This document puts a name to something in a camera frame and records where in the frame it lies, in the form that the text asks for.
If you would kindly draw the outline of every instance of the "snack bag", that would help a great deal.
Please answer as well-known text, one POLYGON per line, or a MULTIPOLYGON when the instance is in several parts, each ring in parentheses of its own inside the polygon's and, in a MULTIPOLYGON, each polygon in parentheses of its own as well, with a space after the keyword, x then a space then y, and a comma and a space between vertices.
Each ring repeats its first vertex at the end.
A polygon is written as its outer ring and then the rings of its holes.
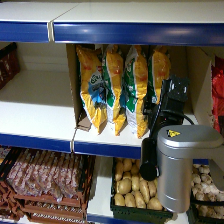
POLYGON ((169 78, 171 68, 170 60, 166 55, 167 48, 156 48, 149 58, 148 95, 152 97, 152 103, 158 104, 163 79, 169 78))
POLYGON ((108 45, 103 56, 103 79, 106 86, 107 119, 114 134, 120 133, 126 120, 125 95, 122 92, 123 58, 117 45, 108 45))
POLYGON ((90 122, 99 134, 100 125, 107 119, 105 87, 102 80, 101 49, 76 46, 80 62, 80 96, 90 122))
POLYGON ((148 67, 141 46, 132 46, 125 61, 126 114, 132 132, 141 138, 147 129, 143 99, 147 93, 148 67))

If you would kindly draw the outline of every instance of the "garlic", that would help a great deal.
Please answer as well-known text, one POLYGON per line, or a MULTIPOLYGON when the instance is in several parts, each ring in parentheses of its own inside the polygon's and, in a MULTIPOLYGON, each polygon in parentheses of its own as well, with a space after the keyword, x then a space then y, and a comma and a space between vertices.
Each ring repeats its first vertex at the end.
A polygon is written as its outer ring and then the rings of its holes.
POLYGON ((199 170, 197 168, 195 168, 195 167, 193 167, 192 173, 196 173, 196 174, 200 175, 199 170))
POLYGON ((193 164, 193 167, 199 168, 201 165, 200 164, 193 164))
POLYGON ((194 187, 198 189, 199 193, 203 193, 203 188, 202 188, 201 184, 195 184, 194 187))
POLYGON ((224 193, 219 193, 216 195, 217 201, 224 201, 224 193))
POLYGON ((220 214, 220 215, 224 215, 224 207, 223 206, 214 206, 214 210, 220 214))
POLYGON ((194 195, 194 197, 195 197, 195 195, 198 193, 198 188, 193 187, 193 188, 192 188, 192 192, 193 192, 193 195, 194 195))
POLYGON ((216 201, 216 196, 214 194, 212 194, 211 192, 208 193, 208 198, 212 202, 216 201))
POLYGON ((217 219, 223 219, 223 216, 221 214, 219 214, 219 213, 216 213, 216 218, 217 219))
POLYGON ((204 194, 203 193, 197 193, 195 195, 196 199, 199 200, 199 201, 203 201, 204 200, 204 194))
POLYGON ((208 207, 207 206, 204 206, 202 205, 200 208, 199 208, 199 216, 206 216, 208 212, 208 207))
POLYGON ((211 190, 210 190, 210 185, 206 184, 205 182, 201 182, 201 186, 203 188, 203 192, 205 194, 209 193, 211 190))
POLYGON ((216 213, 215 213, 214 209, 208 208, 208 211, 206 213, 206 216, 207 217, 211 217, 211 218, 216 218, 216 213))
POLYGON ((200 176, 198 175, 198 174, 196 174, 196 173, 193 173, 192 174, 192 178, 191 178, 193 181, 194 181, 194 183, 196 183, 196 184, 200 184, 201 183, 201 178, 200 178, 200 176))
POLYGON ((219 194, 219 190, 214 184, 210 184, 209 186, 210 186, 210 191, 212 194, 215 194, 215 195, 219 194))
POLYGON ((212 182, 212 178, 208 174, 205 174, 205 173, 201 175, 201 180, 205 182, 206 184, 211 184, 212 182))
POLYGON ((199 172, 208 174, 208 173, 210 173, 210 170, 209 170, 208 166, 200 166, 199 167, 199 172))

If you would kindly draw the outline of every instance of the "blue shelf edge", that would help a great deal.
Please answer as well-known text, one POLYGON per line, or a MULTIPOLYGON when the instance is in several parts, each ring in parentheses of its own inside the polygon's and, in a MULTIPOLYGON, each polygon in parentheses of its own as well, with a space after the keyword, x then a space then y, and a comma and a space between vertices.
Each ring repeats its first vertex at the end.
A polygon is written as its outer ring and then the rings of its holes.
POLYGON ((46 43, 47 22, 6 22, 0 21, 0 41, 46 43))
POLYGON ((131 159, 141 158, 141 148, 124 145, 97 144, 91 142, 74 141, 74 152, 108 157, 123 157, 131 159))
POLYGON ((56 43, 224 46, 224 23, 54 22, 56 43))
POLYGON ((57 152, 71 152, 71 142, 56 139, 0 134, 0 145, 24 147, 57 152))
POLYGON ((98 222, 98 223, 107 223, 107 224, 146 224, 144 222, 136 222, 124 219, 115 219, 113 217, 99 216, 87 213, 88 222, 98 222))

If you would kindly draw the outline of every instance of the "red packaging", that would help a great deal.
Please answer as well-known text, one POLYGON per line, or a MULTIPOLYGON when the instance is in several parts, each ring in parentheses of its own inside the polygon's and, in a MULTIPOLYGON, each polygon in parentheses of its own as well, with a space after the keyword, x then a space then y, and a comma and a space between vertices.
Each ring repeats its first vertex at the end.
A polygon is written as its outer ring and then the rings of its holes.
POLYGON ((212 99, 214 129, 220 132, 219 117, 224 116, 224 74, 223 70, 214 66, 212 66, 212 99))
POLYGON ((215 56, 215 67, 224 70, 224 59, 215 56))

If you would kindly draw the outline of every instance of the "potato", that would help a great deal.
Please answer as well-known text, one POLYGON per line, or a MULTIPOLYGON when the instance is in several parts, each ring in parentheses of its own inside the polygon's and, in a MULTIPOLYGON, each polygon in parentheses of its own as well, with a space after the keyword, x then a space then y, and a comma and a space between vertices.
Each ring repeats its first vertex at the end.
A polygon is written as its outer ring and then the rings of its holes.
POLYGON ((117 181, 117 182, 115 183, 115 192, 116 192, 116 193, 119 193, 118 186, 119 186, 120 182, 121 182, 121 181, 117 181))
POLYGON ((124 166, 122 162, 118 162, 115 167, 115 180, 119 181, 122 178, 124 166))
POLYGON ((138 172, 139 172, 138 167, 136 166, 136 164, 133 164, 133 166, 131 168, 131 174, 135 175, 135 174, 138 174, 138 172))
POLYGON ((140 181, 144 180, 144 179, 142 178, 142 176, 141 176, 140 173, 138 174, 138 176, 139 176, 139 180, 140 180, 140 181))
POLYGON ((157 189, 157 187, 158 187, 158 180, 157 180, 157 178, 154 180, 154 184, 155 184, 156 189, 157 189))
POLYGON ((131 191, 131 180, 129 180, 128 178, 121 180, 118 185, 118 193, 127 194, 130 191, 131 191))
POLYGON ((126 178, 128 178, 128 179, 131 180, 131 173, 130 173, 130 172, 125 172, 125 173, 123 174, 123 179, 126 179, 126 178))
POLYGON ((117 158, 115 158, 115 159, 116 159, 117 162, 123 162, 123 158, 119 158, 119 157, 117 157, 117 158))
POLYGON ((147 209, 162 210, 163 206, 159 202, 158 198, 151 198, 147 204, 147 209))
POLYGON ((146 208, 144 198, 140 191, 135 191, 135 202, 137 208, 146 208))
POLYGON ((138 167, 138 169, 140 169, 140 160, 139 159, 136 159, 135 164, 138 167))
POLYGON ((156 186, 153 181, 148 181, 149 194, 150 197, 154 197, 156 195, 156 186))
POLYGON ((140 180, 138 175, 133 175, 131 179, 132 179, 132 190, 139 191, 140 180))
POLYGON ((125 205, 127 207, 134 207, 134 208, 136 207, 135 197, 131 193, 126 194, 124 200, 125 200, 125 205))
POLYGON ((140 189, 140 192, 143 195, 145 203, 148 204, 150 196, 149 196, 149 187, 148 187, 148 183, 147 183, 146 180, 140 181, 139 189, 140 189))
POLYGON ((114 195, 115 205, 125 206, 124 197, 121 194, 114 195))
POLYGON ((131 170, 132 167, 131 159, 124 159, 123 164, 124 164, 124 172, 131 170))

